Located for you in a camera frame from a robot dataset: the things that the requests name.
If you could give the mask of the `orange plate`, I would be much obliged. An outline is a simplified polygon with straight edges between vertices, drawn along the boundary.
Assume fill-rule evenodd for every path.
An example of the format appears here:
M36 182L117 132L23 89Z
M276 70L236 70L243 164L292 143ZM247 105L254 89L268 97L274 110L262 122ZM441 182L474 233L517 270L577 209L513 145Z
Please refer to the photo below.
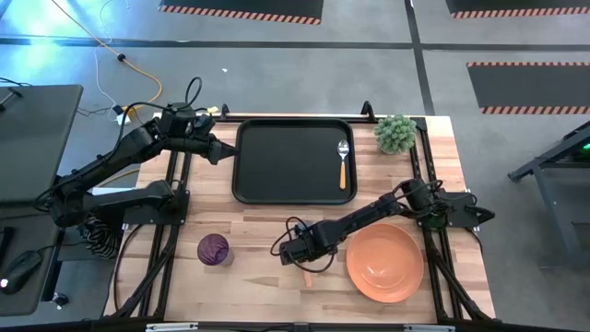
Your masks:
M424 276L418 244L406 231L390 224L373 224L354 235L348 245L346 267L354 286L382 303L408 299Z

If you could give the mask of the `black aluminium table frame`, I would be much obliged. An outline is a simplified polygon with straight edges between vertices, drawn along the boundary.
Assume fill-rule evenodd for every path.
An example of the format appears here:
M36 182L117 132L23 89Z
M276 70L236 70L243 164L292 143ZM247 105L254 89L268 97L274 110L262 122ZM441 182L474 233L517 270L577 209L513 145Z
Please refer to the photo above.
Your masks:
M434 323L434 298L427 279L407 300L385 304L353 286L344 254L331 259L327 270L306 276L297 267L282 266L269 253L288 217L334 219L414 175L441 179L449 191L463 190L466 184L450 119L421 116L419 123L428 134L414 151L387 155L377 148L372 126L363 116L355 117L358 192L344 205L245 205L231 192L232 160L211 165L193 157L187 180L191 201L172 262L165 319L197 323L203 330L214 324L256 330L296 323L312 330L341 330L346 325L369 329ZM198 259L197 246L211 233L228 240L234 254L231 265L212 267Z

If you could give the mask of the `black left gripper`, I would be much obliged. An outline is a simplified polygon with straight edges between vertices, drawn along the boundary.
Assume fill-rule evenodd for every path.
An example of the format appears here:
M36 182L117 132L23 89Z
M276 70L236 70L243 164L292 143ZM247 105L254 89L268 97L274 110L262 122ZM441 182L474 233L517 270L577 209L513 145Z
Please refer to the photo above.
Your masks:
M238 149L236 147L227 143L224 143L223 145L226 149L231 150L227 151L225 158L235 157L238 155ZM208 160L211 165L217 165L218 162L223 159L223 145L215 136L209 136L206 140L206 145L202 148L198 155Z

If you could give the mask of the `black rectangular tray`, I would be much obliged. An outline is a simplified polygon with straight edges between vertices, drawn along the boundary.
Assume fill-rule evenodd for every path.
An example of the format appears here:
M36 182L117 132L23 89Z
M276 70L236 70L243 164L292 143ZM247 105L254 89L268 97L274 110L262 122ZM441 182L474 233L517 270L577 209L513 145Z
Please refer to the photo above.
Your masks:
M340 140L347 187L339 188ZM259 118L237 129L231 189L248 205L343 205L358 192L354 136L337 118Z

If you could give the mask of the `dark grey side desk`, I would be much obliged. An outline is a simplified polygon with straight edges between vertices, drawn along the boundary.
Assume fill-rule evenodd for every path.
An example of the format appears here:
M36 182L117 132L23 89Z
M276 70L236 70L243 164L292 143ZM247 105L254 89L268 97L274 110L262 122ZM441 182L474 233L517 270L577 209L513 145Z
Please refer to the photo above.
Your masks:
M60 229L32 205L53 185L83 88L80 85L0 88L0 317L28 315L41 301ZM5 273L24 252L42 249L37 266L14 294Z

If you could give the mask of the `purple faceted cup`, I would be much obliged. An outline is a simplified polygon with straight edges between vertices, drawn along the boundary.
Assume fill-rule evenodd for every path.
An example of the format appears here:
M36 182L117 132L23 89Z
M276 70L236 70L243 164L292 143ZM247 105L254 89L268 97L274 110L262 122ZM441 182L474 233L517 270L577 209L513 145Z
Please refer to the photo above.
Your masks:
M218 233L206 235L197 246L198 259L207 266L229 266L234 254L228 240Z

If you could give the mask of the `black metal stand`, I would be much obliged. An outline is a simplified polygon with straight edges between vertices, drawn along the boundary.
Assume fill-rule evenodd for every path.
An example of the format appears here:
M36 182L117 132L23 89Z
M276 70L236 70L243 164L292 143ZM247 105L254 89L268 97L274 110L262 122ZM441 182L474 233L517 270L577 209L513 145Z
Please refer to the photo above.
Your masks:
M518 183L535 178L549 243L542 268L590 268L590 121L508 174Z

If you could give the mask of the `spoon with orange handle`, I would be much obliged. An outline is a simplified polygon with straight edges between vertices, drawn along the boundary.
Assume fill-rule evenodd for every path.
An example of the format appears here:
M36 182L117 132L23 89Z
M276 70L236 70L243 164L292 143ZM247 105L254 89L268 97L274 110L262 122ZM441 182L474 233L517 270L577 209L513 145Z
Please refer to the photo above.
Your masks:
M340 156L340 176L339 188L344 191L347 187L346 157L349 153L349 144L347 140L340 140L337 144L337 153Z

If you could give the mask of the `green succulent in speckled pot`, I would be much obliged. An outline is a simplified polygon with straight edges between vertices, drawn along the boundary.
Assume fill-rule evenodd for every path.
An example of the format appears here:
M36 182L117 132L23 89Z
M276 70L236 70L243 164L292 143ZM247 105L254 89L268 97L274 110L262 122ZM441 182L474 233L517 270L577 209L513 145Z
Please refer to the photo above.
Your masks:
M415 146L417 125L410 118L397 114L380 119L373 133L381 152L405 153Z

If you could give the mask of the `black mat with hazard stripes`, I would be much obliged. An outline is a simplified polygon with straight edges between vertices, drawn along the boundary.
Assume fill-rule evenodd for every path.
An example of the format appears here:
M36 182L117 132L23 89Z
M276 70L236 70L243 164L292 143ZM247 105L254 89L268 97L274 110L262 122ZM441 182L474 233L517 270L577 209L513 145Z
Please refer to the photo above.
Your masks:
M590 0L445 0L453 18L590 15Z
M319 25L323 8L324 0L160 0L158 11Z
M484 114L590 114L590 62L469 62Z

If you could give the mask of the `black computer mouse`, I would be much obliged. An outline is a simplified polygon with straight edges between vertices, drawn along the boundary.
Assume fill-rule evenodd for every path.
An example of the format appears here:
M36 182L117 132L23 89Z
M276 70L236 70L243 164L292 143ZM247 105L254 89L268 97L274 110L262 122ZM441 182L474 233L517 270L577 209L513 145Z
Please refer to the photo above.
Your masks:
M41 254L28 250L17 256L0 272L0 292L12 295L19 292L41 264Z

